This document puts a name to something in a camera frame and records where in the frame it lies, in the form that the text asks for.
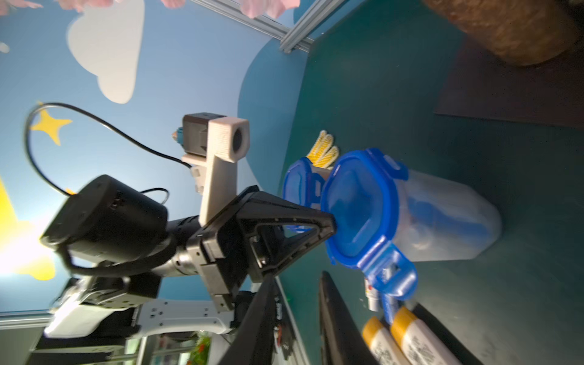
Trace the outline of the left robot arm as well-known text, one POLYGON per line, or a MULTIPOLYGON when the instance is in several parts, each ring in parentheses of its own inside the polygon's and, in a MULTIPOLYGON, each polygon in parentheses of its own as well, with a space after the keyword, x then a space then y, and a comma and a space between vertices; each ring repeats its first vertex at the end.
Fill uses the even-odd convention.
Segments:
POLYGON ((336 232, 334 217, 245 189, 210 222, 102 175, 42 235, 71 274, 37 350, 102 361, 124 340, 242 332, 248 364, 270 360, 275 277, 336 232))

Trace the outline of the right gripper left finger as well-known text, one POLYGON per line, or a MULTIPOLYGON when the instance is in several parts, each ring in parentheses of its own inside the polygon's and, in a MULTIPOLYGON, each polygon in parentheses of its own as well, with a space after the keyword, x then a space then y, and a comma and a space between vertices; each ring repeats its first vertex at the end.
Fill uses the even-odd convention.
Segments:
POLYGON ((273 275, 267 275, 246 312, 228 351, 220 365, 272 364, 275 346, 276 289, 273 275))

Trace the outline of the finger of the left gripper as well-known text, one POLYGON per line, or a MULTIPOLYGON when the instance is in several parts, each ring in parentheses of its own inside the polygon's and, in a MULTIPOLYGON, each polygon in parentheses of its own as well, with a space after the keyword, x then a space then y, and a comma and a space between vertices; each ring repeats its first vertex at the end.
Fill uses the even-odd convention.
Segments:
POLYGON ((278 275, 336 232, 332 214, 251 186, 228 203, 228 282, 278 275))

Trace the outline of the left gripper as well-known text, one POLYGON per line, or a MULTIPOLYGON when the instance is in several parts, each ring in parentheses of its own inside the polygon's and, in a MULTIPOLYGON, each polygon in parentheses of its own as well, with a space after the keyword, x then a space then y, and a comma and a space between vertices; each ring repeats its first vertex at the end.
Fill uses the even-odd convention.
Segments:
POLYGON ((198 275, 219 311, 242 312, 254 295, 240 289, 249 269, 235 214, 255 190, 202 225, 196 216, 169 221, 161 203, 102 175, 66 200, 40 241, 72 275, 152 291, 163 277, 198 275))

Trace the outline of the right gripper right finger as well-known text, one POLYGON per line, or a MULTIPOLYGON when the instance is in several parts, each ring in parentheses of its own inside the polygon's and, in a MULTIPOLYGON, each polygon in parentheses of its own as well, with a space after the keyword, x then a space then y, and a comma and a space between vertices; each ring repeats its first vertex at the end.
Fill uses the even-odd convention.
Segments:
POLYGON ((328 272, 319 280, 319 324, 322 364, 377 364, 328 272))

